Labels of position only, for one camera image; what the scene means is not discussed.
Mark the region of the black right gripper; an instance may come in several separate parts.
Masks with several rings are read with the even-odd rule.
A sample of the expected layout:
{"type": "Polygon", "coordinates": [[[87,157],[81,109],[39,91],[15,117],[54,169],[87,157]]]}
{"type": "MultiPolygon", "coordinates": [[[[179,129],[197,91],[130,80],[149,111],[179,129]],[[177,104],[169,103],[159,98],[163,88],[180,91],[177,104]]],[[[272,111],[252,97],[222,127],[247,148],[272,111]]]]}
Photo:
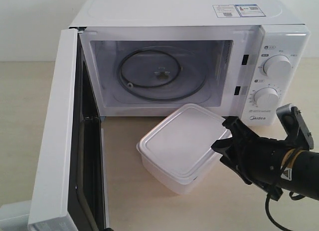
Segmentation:
{"type": "Polygon", "coordinates": [[[234,171],[244,183],[255,184],[277,201],[283,191],[271,185],[278,178],[282,160],[289,147],[283,140],[257,137],[237,116],[227,116],[222,125],[232,137],[219,139],[211,149],[222,154],[220,161],[234,171]]]}

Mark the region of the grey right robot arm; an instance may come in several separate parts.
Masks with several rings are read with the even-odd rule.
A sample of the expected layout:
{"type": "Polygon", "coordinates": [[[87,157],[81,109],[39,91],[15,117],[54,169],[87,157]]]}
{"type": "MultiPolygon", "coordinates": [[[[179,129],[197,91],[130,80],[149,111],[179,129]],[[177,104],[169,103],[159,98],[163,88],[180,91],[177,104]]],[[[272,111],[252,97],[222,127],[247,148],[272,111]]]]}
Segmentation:
{"type": "Polygon", "coordinates": [[[283,189],[319,198],[318,153],[286,140],[260,137],[237,116],[226,117],[222,125],[232,136],[215,141],[211,148],[246,184],[255,184],[265,192],[274,184],[274,200],[281,197],[283,189]]]}

